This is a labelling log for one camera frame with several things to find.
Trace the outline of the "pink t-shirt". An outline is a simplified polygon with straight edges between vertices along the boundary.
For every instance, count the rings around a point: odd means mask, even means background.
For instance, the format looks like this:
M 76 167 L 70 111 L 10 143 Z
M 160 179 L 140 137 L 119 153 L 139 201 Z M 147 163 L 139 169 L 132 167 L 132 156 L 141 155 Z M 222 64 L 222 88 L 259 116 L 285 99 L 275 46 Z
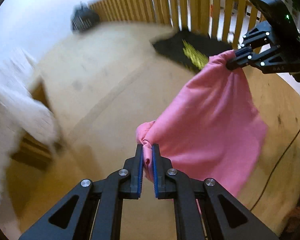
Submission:
M 217 180 L 237 196 L 249 179 L 268 127 L 253 103 L 242 69 L 229 71 L 235 52 L 212 56 L 162 114 L 136 129 L 143 165 L 154 179 L 152 146 L 190 178 Z

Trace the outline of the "folded black sport shirt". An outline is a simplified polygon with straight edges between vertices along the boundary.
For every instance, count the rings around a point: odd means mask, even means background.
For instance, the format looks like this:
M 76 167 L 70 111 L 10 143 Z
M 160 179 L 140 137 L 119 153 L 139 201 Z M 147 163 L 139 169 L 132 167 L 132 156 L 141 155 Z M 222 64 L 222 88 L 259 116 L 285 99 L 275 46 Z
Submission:
M 226 42 L 211 38 L 209 35 L 193 33 L 188 29 L 182 29 L 167 37 L 156 38 L 151 44 L 158 54 L 196 74 L 205 67 L 211 56 L 232 49 Z

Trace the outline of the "wooden slat fence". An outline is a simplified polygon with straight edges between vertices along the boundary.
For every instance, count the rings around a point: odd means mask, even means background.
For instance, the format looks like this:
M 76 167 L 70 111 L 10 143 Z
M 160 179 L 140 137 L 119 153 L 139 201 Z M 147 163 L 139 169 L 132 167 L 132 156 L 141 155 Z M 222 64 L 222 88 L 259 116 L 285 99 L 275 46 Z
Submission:
M 103 22 L 147 22 L 187 28 L 238 48 L 245 33 L 265 20 L 248 0 L 97 0 Z

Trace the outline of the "wooden low table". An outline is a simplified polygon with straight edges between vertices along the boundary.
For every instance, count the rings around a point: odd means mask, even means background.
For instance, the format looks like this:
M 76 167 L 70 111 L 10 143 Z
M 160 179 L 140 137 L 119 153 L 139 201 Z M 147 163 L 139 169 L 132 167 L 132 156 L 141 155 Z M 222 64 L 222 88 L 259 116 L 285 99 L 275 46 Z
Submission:
M 45 171 L 62 148 L 61 130 L 50 108 L 42 78 L 29 83 L 26 92 L 26 95 L 16 94 L 17 105 L 12 107 L 21 131 L 11 158 Z

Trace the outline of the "black sports drawstring bag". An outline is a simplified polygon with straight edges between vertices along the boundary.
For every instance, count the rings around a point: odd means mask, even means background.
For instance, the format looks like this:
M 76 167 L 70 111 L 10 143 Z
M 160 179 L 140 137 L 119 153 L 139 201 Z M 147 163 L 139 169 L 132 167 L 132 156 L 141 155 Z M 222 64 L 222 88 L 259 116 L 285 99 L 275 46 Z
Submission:
M 87 4 L 81 3 L 74 8 L 71 16 L 71 30 L 82 33 L 98 25 L 99 22 L 99 14 L 90 9 Z

